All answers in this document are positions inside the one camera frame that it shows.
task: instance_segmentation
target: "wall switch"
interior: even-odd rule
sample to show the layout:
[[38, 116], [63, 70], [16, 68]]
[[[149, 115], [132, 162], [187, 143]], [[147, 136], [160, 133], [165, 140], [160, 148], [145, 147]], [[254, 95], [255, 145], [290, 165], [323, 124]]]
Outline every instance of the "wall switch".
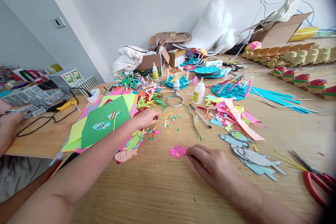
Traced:
[[51, 20], [56, 28], [62, 28], [65, 27], [65, 23], [61, 17], [56, 17]]

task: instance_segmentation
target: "glue bottle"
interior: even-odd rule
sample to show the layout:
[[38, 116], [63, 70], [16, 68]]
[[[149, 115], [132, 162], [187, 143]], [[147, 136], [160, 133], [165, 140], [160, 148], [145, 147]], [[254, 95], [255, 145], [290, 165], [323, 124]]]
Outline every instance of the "glue bottle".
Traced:
[[180, 94], [180, 79], [178, 76], [176, 76], [176, 80], [174, 82], [174, 95], [179, 95], [179, 94]]
[[205, 85], [203, 83], [203, 77], [202, 77], [201, 81], [195, 87], [194, 97], [192, 99], [193, 100], [192, 102], [195, 104], [201, 104], [204, 93], [205, 93]]
[[159, 79], [158, 69], [155, 66], [155, 62], [153, 62], [153, 79]]

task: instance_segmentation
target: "scissors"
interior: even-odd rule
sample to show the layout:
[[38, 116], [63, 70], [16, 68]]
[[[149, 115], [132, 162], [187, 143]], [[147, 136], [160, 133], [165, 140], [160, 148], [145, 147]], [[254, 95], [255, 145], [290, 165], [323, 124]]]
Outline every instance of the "scissors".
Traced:
[[323, 199], [313, 187], [312, 180], [314, 180], [324, 191], [332, 195], [335, 193], [334, 190], [336, 189], [336, 179], [326, 173], [321, 173], [317, 171], [314, 167], [312, 167], [305, 160], [303, 160], [295, 151], [293, 151], [293, 153], [309, 170], [303, 172], [304, 180], [306, 182], [308, 191], [313, 196], [315, 201], [320, 204], [320, 206], [322, 206], [323, 208], [327, 208], [326, 202], [323, 201]]

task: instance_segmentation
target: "tape roll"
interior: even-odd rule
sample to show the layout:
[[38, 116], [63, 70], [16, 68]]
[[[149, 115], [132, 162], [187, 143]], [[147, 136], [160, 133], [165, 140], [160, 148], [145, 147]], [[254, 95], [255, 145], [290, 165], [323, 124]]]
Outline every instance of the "tape roll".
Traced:
[[179, 103], [179, 104], [177, 104], [177, 105], [169, 103], [168, 100], [169, 100], [171, 97], [178, 97], [178, 98], [181, 99], [181, 103], [184, 102], [183, 97], [181, 97], [181, 96], [177, 96], [177, 95], [171, 95], [171, 96], [168, 96], [168, 97], [167, 97], [167, 104], [168, 104], [169, 106], [172, 106], [172, 107], [179, 107], [179, 106], [182, 105], [181, 103]]

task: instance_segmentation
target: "yellow roll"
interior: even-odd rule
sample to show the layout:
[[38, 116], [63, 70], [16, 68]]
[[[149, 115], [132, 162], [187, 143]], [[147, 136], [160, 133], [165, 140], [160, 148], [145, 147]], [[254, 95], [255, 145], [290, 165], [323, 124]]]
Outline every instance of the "yellow roll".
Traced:
[[317, 26], [311, 26], [311, 27], [298, 29], [294, 33], [294, 35], [291, 37], [289, 42], [309, 39], [313, 37], [318, 32], [318, 30], [319, 28]]

